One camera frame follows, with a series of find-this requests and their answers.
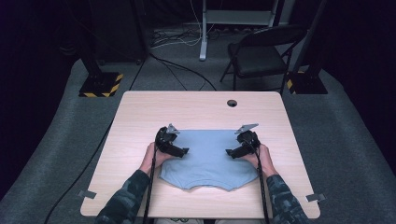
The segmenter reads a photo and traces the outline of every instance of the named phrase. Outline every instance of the camouflage sleeve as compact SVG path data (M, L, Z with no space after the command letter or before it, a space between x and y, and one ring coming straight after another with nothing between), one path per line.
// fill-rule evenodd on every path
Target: camouflage sleeve
M110 198L95 223L134 223L148 185L148 175L136 170Z
M311 223L280 175L269 176L267 186L273 207L274 223Z

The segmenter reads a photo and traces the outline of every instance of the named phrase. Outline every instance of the table top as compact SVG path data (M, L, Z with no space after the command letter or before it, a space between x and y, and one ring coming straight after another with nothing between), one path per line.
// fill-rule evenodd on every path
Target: table top
M236 101L229 106L228 101ZM310 218L320 215L290 121L277 92L268 91L127 91L108 134L89 191L83 216L96 216L123 182L139 168L155 134L169 123L179 130L237 130L259 123L254 131L270 149L275 168ZM158 176L161 167L156 169ZM267 207L272 216L267 193ZM146 197L140 207L143 216ZM260 181L240 189L195 187L184 190L155 178L149 217L263 218Z

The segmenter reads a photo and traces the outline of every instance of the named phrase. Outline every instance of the table leg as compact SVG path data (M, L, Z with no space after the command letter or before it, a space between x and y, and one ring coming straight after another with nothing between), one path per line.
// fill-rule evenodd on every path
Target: table leg
M206 36L206 0L203 0L202 9L202 40L201 40L201 52L199 60L206 60L206 49L207 49L207 36Z
M276 16L276 9L277 9L278 2L279 2L278 0L274 1L273 8L271 10L271 18L270 18L270 21L268 23L268 27L273 27L274 26L274 20L275 20L275 16Z

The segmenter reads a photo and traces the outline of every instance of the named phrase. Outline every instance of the light blue cloth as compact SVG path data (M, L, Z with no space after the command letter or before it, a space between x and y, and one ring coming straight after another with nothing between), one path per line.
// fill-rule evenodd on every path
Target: light blue cloth
M233 159L225 149L240 147L231 130L181 130L174 141L177 147L189 147L183 158L165 161L160 178L181 189L196 186L232 190L257 177L250 162Z

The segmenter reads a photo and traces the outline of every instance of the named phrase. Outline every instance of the yellow and black striped tape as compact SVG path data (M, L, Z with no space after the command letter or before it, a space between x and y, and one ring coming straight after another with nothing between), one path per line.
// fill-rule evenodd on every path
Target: yellow and black striped tape
M123 74L119 74L114 82L113 87L109 92L81 92L79 96L81 97L110 97L116 94L117 89L120 86L121 79Z
M304 74L303 71L298 71L297 74ZM286 85L290 91L290 94L297 94L295 87L293 86L293 82L290 78L290 73L286 75Z

